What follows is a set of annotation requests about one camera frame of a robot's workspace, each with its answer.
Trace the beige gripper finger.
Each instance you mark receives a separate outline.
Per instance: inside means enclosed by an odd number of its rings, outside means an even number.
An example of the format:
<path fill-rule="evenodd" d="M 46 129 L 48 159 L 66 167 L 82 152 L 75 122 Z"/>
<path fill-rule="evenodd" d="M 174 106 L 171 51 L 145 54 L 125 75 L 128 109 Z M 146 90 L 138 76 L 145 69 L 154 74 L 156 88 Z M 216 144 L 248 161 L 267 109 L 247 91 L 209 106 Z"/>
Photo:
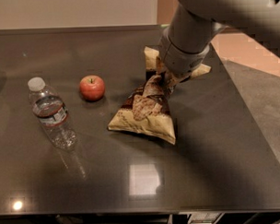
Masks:
<path fill-rule="evenodd" d="M 173 90 L 177 84 L 182 82 L 185 79 L 184 74 L 174 74 L 171 71 L 167 70 L 164 75 L 163 88 Z"/>

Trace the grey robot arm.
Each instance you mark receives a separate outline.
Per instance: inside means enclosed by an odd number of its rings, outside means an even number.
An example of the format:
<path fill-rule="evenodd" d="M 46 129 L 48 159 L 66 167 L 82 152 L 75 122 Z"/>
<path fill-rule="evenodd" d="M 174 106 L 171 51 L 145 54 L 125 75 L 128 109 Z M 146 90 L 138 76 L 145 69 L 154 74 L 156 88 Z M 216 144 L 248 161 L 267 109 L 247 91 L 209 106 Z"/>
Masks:
<path fill-rule="evenodd" d="M 159 43 L 164 88 L 191 77 L 225 27 L 240 30 L 280 58 L 280 0 L 178 0 Z"/>

